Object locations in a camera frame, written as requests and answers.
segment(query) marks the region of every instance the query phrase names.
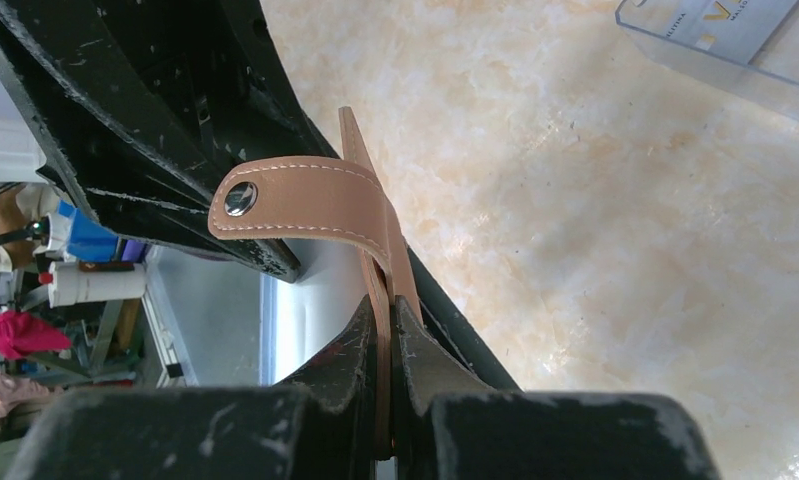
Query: printed label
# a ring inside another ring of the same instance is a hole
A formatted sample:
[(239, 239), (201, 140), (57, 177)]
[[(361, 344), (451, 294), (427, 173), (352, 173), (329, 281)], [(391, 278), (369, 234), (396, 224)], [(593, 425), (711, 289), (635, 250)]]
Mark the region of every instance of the printed label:
[(664, 36), (749, 63), (798, 1), (682, 0), (670, 17)]

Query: clear plastic box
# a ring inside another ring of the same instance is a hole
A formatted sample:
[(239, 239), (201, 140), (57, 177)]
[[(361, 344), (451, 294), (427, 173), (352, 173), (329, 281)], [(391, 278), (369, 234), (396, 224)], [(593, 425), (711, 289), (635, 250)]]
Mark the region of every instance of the clear plastic box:
[(623, 0), (616, 17), (652, 60), (799, 120), (799, 0)]

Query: silver rivet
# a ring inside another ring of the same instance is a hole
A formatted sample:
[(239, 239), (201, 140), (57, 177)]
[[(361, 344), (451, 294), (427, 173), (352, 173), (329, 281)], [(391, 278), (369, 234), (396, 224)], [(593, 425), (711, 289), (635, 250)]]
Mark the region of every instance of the silver rivet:
[(240, 182), (225, 196), (225, 213), (239, 217), (255, 206), (258, 200), (258, 187), (252, 182)]

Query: leather strap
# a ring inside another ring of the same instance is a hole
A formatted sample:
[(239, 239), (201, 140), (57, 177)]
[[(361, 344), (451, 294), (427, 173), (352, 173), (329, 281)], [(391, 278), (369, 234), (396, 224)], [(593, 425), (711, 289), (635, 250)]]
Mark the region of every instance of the leather strap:
[[(208, 228), (223, 240), (308, 238), (358, 248), (376, 317), (376, 454), (389, 458), (390, 305), (400, 295), (418, 319), (422, 314), (396, 211), (373, 171), (349, 107), (340, 109), (340, 130), (345, 162), (297, 156), (235, 167), (214, 195)], [(225, 212), (225, 197), (241, 182), (254, 184), (258, 199), (251, 210), (232, 217)]]

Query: marble tabletop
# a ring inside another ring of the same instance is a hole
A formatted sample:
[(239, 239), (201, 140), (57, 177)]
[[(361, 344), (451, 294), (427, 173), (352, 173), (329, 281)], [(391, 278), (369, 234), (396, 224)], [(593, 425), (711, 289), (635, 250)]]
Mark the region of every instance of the marble tabletop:
[(659, 392), (799, 479), (799, 123), (645, 58), (617, 0), (264, 0), (335, 147), (518, 383)]

